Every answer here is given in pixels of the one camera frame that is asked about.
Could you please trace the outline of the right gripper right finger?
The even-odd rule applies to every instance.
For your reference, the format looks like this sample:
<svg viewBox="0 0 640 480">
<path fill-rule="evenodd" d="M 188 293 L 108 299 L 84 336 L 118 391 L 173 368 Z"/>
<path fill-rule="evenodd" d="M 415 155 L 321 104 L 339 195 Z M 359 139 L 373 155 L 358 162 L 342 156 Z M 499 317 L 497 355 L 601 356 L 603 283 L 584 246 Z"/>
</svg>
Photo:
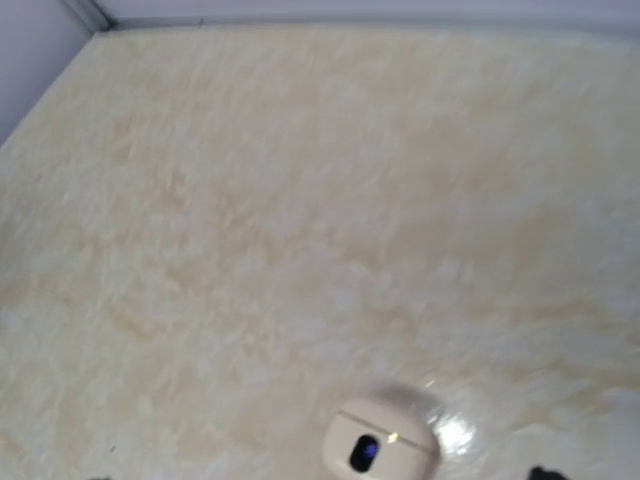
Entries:
<svg viewBox="0 0 640 480">
<path fill-rule="evenodd" d="M 529 480 L 568 480 L 568 478 L 559 471 L 535 466 L 529 471 Z"/>
</svg>

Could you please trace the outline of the white earbud charging case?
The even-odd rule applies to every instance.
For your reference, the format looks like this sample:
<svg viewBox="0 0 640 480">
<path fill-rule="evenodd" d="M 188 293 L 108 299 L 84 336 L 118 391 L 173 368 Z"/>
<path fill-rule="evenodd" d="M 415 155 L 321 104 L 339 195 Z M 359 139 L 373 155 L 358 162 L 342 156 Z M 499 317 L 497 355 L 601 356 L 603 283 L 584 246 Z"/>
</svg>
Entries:
<svg viewBox="0 0 640 480">
<path fill-rule="evenodd" d="M 322 460 L 337 479 L 432 479 L 441 461 L 435 396 L 386 384 L 343 403 L 331 419 Z"/>
</svg>

